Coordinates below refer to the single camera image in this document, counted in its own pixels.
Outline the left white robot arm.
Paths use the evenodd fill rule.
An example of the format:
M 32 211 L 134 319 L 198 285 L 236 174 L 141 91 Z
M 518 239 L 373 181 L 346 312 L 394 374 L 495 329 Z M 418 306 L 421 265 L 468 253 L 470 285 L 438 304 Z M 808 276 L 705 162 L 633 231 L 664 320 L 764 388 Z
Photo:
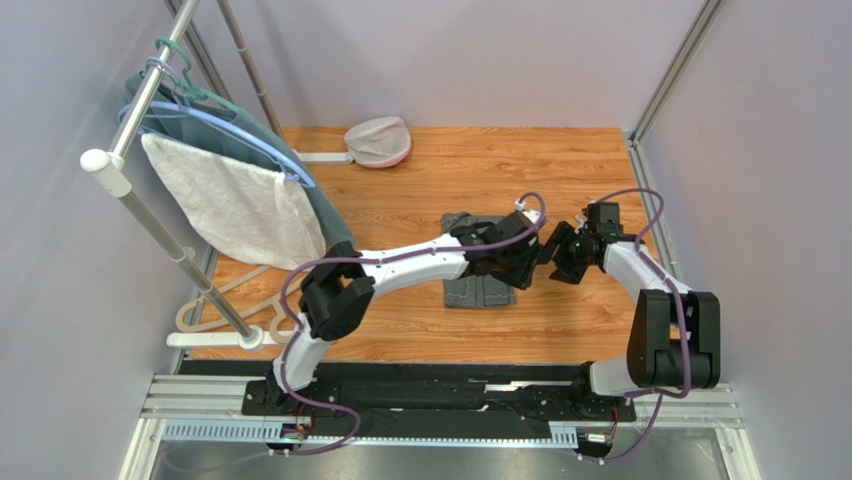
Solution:
M 499 277 L 524 287 L 540 250 L 544 215 L 516 210 L 495 224 L 458 227 L 433 240 L 383 251 L 357 251 L 344 242 L 301 267 L 298 308 L 285 311 L 295 328 L 274 361 L 286 393 L 310 385 L 332 342 L 354 332 L 370 303 L 390 292 L 431 281 Z

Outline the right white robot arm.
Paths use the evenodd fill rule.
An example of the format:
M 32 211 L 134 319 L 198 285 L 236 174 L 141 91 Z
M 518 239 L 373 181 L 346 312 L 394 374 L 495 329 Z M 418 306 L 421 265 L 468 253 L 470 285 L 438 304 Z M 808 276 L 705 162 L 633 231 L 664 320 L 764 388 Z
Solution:
M 641 235 L 625 232 L 615 202 L 590 203 L 584 220 L 560 222 L 541 260 L 551 279 L 578 284 L 591 267 L 615 279 L 635 303 L 625 354 L 584 365 L 595 395 L 626 398 L 657 393 L 683 398 L 712 389 L 721 376 L 720 301 L 667 273 Z

